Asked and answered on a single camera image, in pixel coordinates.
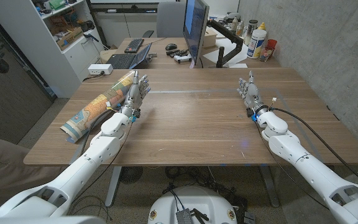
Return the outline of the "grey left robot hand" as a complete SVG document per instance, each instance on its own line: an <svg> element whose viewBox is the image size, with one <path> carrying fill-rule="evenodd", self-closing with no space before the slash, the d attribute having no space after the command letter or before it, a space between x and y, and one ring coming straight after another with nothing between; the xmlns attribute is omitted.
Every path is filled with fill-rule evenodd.
<svg viewBox="0 0 358 224"><path fill-rule="evenodd" d="M126 95L124 105L121 107L121 113L128 118L133 116L139 118L142 101L150 91L149 80L147 75L140 78L137 70L133 70L132 73L134 74L133 84Z"/></svg>

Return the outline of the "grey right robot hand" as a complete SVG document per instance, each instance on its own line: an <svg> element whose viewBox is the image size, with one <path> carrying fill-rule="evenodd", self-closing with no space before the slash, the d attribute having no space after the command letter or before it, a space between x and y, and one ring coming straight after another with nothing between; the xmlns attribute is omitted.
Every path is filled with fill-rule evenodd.
<svg viewBox="0 0 358 224"><path fill-rule="evenodd" d="M237 89L246 106L247 116L257 119L262 113L268 111L268 106L262 101L259 94L259 89L254 83L254 74L251 70L249 72L249 79L245 81L243 78L239 79L239 88Z"/></svg>

